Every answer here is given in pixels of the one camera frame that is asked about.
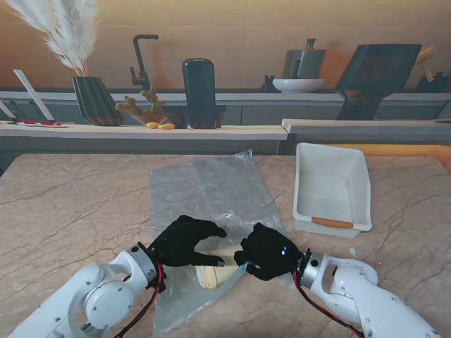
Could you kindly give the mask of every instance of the countertop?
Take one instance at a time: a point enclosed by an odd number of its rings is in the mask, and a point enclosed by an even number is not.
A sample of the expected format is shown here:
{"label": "countertop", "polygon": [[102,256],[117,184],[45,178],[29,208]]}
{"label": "countertop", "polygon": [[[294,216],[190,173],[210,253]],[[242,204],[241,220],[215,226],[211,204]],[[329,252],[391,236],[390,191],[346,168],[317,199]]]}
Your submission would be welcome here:
{"label": "countertop", "polygon": [[310,142],[392,142],[450,144],[451,124],[436,120],[303,120],[283,119],[288,134]]}
{"label": "countertop", "polygon": [[[63,104],[72,101],[76,103],[75,93],[39,92],[39,97],[43,100],[52,100]],[[185,93],[157,93],[160,100],[167,102],[169,106],[185,105]],[[146,102],[139,93],[111,93],[115,101],[123,101],[128,95],[138,101]],[[28,92],[7,92],[0,91],[0,99],[3,100],[30,100]],[[384,98],[383,101],[449,101],[451,93],[395,93]],[[282,101],[329,101],[342,104],[344,99],[337,93],[216,93],[217,105],[243,105],[243,104],[279,104]]]}
{"label": "countertop", "polygon": [[67,128],[27,127],[0,123],[0,136],[62,137],[69,139],[217,139],[217,140],[286,140],[281,125],[224,125],[219,129],[148,129],[143,125],[99,127],[67,124]]}
{"label": "countertop", "polygon": [[[150,168],[212,157],[34,154],[17,158],[0,177],[0,337],[6,337],[81,267],[112,261],[138,241],[150,243]],[[357,259],[377,269],[380,286],[403,298],[442,337],[451,336],[451,176],[437,160],[366,158],[373,228],[355,239],[344,239],[294,229],[294,156],[256,158],[282,224],[301,250],[309,247],[353,258],[350,249],[355,249]],[[150,294],[141,295],[133,314]],[[150,337],[153,313],[152,308],[126,337]],[[229,295],[168,336],[351,334],[277,279],[262,282],[246,275]]]}

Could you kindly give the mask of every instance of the beige wall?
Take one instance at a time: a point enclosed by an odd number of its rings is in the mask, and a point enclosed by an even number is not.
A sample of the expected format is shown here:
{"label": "beige wall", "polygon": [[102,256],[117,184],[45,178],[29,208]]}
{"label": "beige wall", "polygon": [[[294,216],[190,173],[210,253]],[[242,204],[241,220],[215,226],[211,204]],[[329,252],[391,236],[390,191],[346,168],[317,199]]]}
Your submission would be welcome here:
{"label": "beige wall", "polygon": [[[327,49],[321,76],[332,87],[358,44],[436,45],[434,71],[451,69],[451,0],[101,0],[99,39],[90,68],[108,87],[133,87],[136,34],[158,87],[183,87],[181,63],[204,57],[215,64],[216,87],[259,87],[265,74],[281,76],[287,49],[307,37]],[[0,6],[0,86],[19,82],[20,68],[36,87],[70,87],[69,68],[47,51],[36,30]],[[409,85],[421,70],[415,67]]]}

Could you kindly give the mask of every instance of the small yellow fruit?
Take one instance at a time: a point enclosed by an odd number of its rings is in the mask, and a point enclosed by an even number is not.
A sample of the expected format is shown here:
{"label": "small yellow fruit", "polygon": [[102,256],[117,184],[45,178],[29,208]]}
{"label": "small yellow fruit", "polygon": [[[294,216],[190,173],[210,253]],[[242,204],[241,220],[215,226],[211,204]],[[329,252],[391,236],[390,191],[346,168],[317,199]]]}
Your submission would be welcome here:
{"label": "small yellow fruit", "polygon": [[163,130],[175,129],[175,125],[172,123],[166,123],[165,125],[159,125],[158,128]]}
{"label": "small yellow fruit", "polygon": [[155,123],[155,122],[149,122],[146,124],[146,127],[148,127],[149,129],[157,129],[158,126],[159,126],[159,124]]}

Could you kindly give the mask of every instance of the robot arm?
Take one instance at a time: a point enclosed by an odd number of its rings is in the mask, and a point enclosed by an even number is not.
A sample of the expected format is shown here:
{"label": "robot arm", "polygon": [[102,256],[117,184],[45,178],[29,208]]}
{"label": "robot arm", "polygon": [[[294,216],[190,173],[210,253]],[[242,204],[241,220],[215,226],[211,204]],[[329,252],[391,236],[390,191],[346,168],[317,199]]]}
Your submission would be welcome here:
{"label": "robot arm", "polygon": [[[224,265],[221,257],[197,253],[194,248],[203,239],[226,235],[226,231],[214,222],[182,215],[148,249],[138,243],[121,252],[108,264],[90,265],[78,271],[20,324],[10,337],[105,337],[110,327],[125,319],[140,291],[155,288],[154,296],[139,315],[144,314],[156,295],[164,291],[165,276],[161,264]],[[119,273],[125,273],[128,277],[122,280]],[[79,308],[86,318],[86,323],[81,327],[75,322],[75,312]],[[120,335],[131,326],[126,327]]]}
{"label": "robot arm", "polygon": [[[235,253],[238,265],[248,262],[246,271],[261,280],[292,273],[302,296],[315,308],[367,338],[440,338],[438,333],[398,296],[377,286],[376,271],[352,259],[300,252],[287,237],[257,223]],[[323,289],[326,268],[336,265],[330,290]],[[315,304],[304,292],[305,286],[321,298],[330,311]],[[363,334],[339,317],[360,323]]]}
{"label": "robot arm", "polygon": [[[337,268],[330,291],[325,292],[322,285],[329,265]],[[377,273],[368,264],[307,251],[295,275],[298,273],[300,284],[321,298],[333,313],[360,323],[365,337],[440,338],[403,300],[377,286]]]}
{"label": "robot arm", "polygon": [[[79,270],[11,334],[19,337],[105,337],[106,331],[125,319],[136,295],[156,286],[157,269],[152,253],[138,246],[122,251],[104,265]],[[130,276],[122,280],[119,273]],[[82,308],[87,323],[79,327],[75,312]]]}

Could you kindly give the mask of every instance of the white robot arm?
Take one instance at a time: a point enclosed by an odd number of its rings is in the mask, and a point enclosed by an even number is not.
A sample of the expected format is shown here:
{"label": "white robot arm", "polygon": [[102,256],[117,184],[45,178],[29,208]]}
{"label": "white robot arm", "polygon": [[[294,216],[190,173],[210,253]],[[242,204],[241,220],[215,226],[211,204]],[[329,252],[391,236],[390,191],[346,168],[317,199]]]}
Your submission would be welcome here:
{"label": "white robot arm", "polygon": [[[336,269],[330,291],[325,292],[323,279],[329,265],[336,265]],[[377,272],[361,261],[308,250],[295,273],[295,283],[309,288],[334,314],[360,323],[365,337],[440,338],[401,298],[377,287]]]}
{"label": "white robot arm", "polygon": [[[119,273],[130,277],[123,280]],[[108,264],[78,271],[9,337],[106,337],[130,312],[136,295],[155,285],[158,273],[152,253],[138,243]],[[87,320],[81,327],[75,323],[79,307]]]}

